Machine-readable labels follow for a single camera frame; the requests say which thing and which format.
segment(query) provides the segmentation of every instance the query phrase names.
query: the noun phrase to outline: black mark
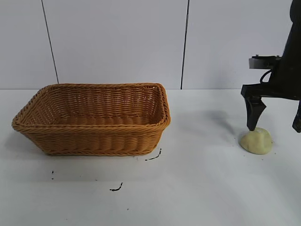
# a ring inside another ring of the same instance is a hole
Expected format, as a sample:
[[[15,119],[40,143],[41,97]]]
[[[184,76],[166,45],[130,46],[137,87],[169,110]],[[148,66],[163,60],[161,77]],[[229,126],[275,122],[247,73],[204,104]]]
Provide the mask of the black mark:
[[[161,155],[161,150],[162,150],[162,148],[160,148],[160,152],[159,152],[159,154],[158,154],[156,157],[153,157],[153,158],[151,158],[151,159],[146,159],[146,161],[148,161],[148,160],[153,160],[153,159],[158,158],[158,157]]]
[[[119,190],[121,189],[122,185],[123,185],[123,183],[120,184],[120,187],[119,187],[119,188],[117,188],[117,189],[110,189],[110,191],[112,191],[112,192],[119,191]]]

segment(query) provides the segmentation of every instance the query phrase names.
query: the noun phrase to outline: white table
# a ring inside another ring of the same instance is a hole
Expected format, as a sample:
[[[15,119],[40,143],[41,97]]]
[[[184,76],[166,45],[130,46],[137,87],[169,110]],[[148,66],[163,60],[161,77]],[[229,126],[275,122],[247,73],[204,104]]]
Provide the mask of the white table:
[[[264,156],[238,145],[239,90],[168,90],[172,123],[149,155],[49,157],[10,126],[35,93],[0,90],[1,226],[301,225],[297,102],[263,100]]]

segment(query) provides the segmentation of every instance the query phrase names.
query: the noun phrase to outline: play dough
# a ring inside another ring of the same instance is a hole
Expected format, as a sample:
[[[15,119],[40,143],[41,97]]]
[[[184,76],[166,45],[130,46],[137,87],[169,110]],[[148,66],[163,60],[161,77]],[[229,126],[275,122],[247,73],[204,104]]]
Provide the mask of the play dough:
[[[254,154],[267,154],[272,150],[273,141],[268,131],[256,128],[244,135],[239,144],[248,152]]]

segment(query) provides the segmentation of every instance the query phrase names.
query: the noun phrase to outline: wicker basket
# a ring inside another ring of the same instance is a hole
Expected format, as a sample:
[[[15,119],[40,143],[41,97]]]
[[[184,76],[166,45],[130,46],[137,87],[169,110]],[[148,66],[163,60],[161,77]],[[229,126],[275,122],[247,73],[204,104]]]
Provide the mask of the wicker basket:
[[[50,155],[143,155],[170,123],[160,84],[57,84],[41,89],[13,119]]]

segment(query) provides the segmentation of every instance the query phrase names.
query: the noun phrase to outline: basket rim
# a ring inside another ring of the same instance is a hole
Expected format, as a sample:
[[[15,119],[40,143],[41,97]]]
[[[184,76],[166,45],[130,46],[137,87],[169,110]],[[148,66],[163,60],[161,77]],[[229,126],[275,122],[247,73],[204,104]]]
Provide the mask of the basket rim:
[[[163,110],[163,117],[161,121],[156,124],[148,124],[148,125],[125,125],[125,124],[118,124],[118,125],[45,125],[45,124],[24,124],[21,123],[22,118],[25,114],[27,114],[30,109],[34,107],[37,103],[38,99],[42,97],[48,90],[53,88],[62,88],[62,87],[77,87],[77,88],[123,88],[125,86],[128,87],[157,87],[161,93],[161,108]],[[170,114],[169,114],[169,107],[167,103],[167,97],[164,87],[159,83],[123,83],[123,84],[83,84],[83,83],[62,83],[62,84],[53,84],[48,85],[42,89],[40,89],[36,95],[34,95],[31,100],[27,103],[26,106],[14,117],[12,121],[12,127],[17,131],[27,131],[27,132],[34,132],[34,133],[53,133],[53,132],[70,132],[70,131],[87,131],[87,132],[99,132],[99,131],[106,131],[106,132],[139,132],[139,131],[159,131],[164,130],[170,124]]]

